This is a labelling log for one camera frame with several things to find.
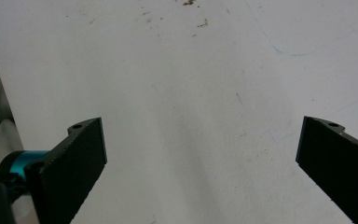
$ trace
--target white table surface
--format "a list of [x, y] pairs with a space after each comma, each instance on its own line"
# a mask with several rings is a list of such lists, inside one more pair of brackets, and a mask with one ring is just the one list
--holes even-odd
[[183, 4], [0, 0], [25, 149], [103, 118], [108, 163], [73, 223], [351, 223], [295, 157], [305, 115], [358, 138], [358, 1]]

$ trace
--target screw hole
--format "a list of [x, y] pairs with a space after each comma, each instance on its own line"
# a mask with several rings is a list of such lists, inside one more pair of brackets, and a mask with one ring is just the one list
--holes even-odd
[[81, 124], [77, 124], [77, 125], [74, 125], [74, 129], [79, 129], [79, 128], [81, 128], [81, 127], [83, 127]]
[[328, 123], [328, 125], [330, 125], [331, 127], [339, 127], [339, 125], [338, 124], [336, 124], [336, 123]]
[[31, 164], [31, 169], [32, 169], [32, 170], [40, 170], [44, 165], [45, 165], [44, 162], [42, 162], [42, 161], [37, 161], [37, 162]]

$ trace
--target white surface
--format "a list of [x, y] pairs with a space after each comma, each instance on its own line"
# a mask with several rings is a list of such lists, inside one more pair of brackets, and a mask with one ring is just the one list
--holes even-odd
[[358, 137], [358, 1], [183, 3], [0, 0], [25, 149], [103, 118], [73, 223], [351, 223], [295, 157], [304, 115]]

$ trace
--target scuff mark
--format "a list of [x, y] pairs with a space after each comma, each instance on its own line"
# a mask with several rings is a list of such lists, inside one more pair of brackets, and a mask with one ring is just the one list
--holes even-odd
[[323, 116], [322, 118], [323, 118], [323, 119], [328, 119], [329, 117], [331, 117], [331, 116], [333, 116], [333, 115], [335, 115], [335, 114], [337, 114], [337, 113], [340, 113], [340, 112], [342, 112], [343, 110], [348, 109], [348, 108], [350, 108], [350, 107], [352, 107], [352, 106], [354, 106], [354, 105], [357, 105], [357, 104], [358, 104], [358, 99], [352, 101], [352, 102], [351, 102], [350, 104], [348, 104], [348, 105], [342, 106], [341, 108], [339, 108], [339, 109], [333, 111], [332, 113], [330, 113], [330, 114], [328, 114], [328, 115]]
[[268, 133], [268, 135], [271, 137], [272, 141], [275, 143], [276, 140], [275, 140], [275, 138], [274, 138], [274, 135], [272, 135], [271, 130], [268, 130], [267, 133]]
[[270, 45], [277, 51], [278, 54], [282, 54], [282, 55], [288, 55], [288, 56], [291, 56], [291, 57], [303, 57], [303, 56], [308, 56], [310, 54], [313, 54], [314, 52], [316, 52], [317, 50], [319, 49], [322, 49], [324, 47], [327, 47], [331, 44], [333, 44], [334, 42], [337, 42], [338, 40], [341, 40], [341, 39], [344, 39], [352, 34], [355, 34], [358, 32], [358, 28], [357, 29], [354, 29], [352, 31], [349, 31], [347, 32], [346, 34], [344, 35], [341, 35], [341, 36], [338, 36], [334, 39], [331, 39], [330, 41], [327, 41], [325, 42], [324, 44], [320, 45], [320, 46], [316, 46], [314, 49], [311, 49], [311, 50], [308, 50], [306, 52], [301, 52], [301, 53], [292, 53], [292, 52], [286, 52], [286, 51], [283, 51], [282, 49], [279, 49], [276, 44], [274, 44], [272, 42], [272, 38], [270, 35], [267, 34], [267, 32], [265, 31], [265, 28], [264, 26], [262, 25], [262, 23], [260, 22], [260, 20], [258, 19], [258, 17], [256, 16], [255, 14], [255, 10], [254, 8], [251, 6], [251, 4], [249, 3], [249, 0], [246, 0], [245, 1], [245, 5], [250, 9], [251, 13], [252, 13], [252, 17], [253, 19], [255, 20], [255, 22], [257, 23], [261, 33], [263, 34], [263, 36], [267, 39], [267, 41], [270, 43]]
[[240, 95], [237, 93], [237, 98], [238, 98], [238, 101], [240, 102], [240, 104], [242, 105], [242, 106], [244, 106], [243, 105], [243, 103], [242, 103], [242, 100], [241, 100], [241, 98], [240, 98]]

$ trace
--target stain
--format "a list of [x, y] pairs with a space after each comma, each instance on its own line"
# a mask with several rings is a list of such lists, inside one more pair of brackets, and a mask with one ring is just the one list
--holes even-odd
[[80, 9], [80, 14], [81, 14], [82, 16], [87, 16], [86, 11], [87, 11], [87, 10], [86, 10], [84, 7], [82, 7], [82, 8]]
[[203, 24], [198, 25], [197, 27], [205, 27], [205, 26], [208, 26], [208, 20], [207, 19], [205, 19]]
[[151, 222], [150, 224], [156, 224], [156, 223], [157, 223], [156, 218], [155, 218], [155, 216], [154, 216], [154, 215], [153, 215], [153, 219], [154, 219], [154, 221], [153, 221], [153, 222]]
[[193, 5], [196, 0], [187, 0], [187, 2], [183, 3], [184, 6]]

